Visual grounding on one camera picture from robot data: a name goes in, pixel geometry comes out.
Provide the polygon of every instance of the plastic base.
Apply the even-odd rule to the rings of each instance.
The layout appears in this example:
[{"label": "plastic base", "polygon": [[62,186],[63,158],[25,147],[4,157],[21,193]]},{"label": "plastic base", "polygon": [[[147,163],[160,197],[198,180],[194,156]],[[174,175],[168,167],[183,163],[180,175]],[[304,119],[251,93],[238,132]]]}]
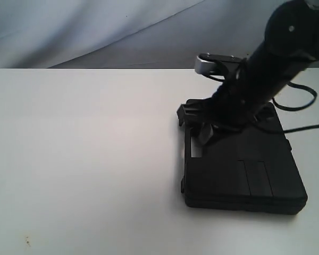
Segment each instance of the plastic base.
[{"label": "plastic base", "polygon": [[[271,117],[261,125],[282,130],[274,106],[264,112]],[[181,191],[187,206],[292,215],[305,206],[307,194],[283,134],[249,127],[201,147],[201,157],[192,157],[192,133],[186,126]]]}]

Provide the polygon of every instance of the rectangular base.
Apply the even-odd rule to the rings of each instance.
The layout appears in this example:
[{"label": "rectangular base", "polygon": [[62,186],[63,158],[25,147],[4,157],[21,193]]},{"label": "rectangular base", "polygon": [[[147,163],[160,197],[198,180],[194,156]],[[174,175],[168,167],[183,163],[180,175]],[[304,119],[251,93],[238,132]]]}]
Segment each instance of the rectangular base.
[{"label": "rectangular base", "polygon": [[[261,125],[282,130],[272,104]],[[192,128],[185,128],[184,177],[181,191],[189,207],[297,214],[307,194],[283,134],[266,134],[249,127],[191,156]]]}]

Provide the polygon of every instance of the white table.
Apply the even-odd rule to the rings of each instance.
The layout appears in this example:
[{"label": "white table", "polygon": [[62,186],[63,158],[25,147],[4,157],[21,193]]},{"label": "white table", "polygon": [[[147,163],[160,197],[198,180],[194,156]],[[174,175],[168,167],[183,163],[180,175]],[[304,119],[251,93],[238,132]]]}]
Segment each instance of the white table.
[{"label": "white table", "polygon": [[[294,81],[319,94],[319,69]],[[175,112],[217,86],[193,70],[0,70],[0,254],[319,254],[319,130],[288,135],[297,216],[185,206]],[[319,123],[319,97],[279,115]]]}]

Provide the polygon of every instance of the white tabletop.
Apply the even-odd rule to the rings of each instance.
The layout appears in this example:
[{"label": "white tabletop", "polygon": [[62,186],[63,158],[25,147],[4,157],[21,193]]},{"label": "white tabletop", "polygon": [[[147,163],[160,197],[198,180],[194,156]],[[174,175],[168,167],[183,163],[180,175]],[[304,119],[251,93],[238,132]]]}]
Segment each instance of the white tabletop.
[{"label": "white tabletop", "polygon": [[[319,69],[294,81],[319,94]],[[297,216],[184,204],[175,112],[217,86],[193,70],[0,70],[0,254],[319,254],[319,130],[288,135],[309,196]],[[278,113],[319,123],[319,96]]]}]

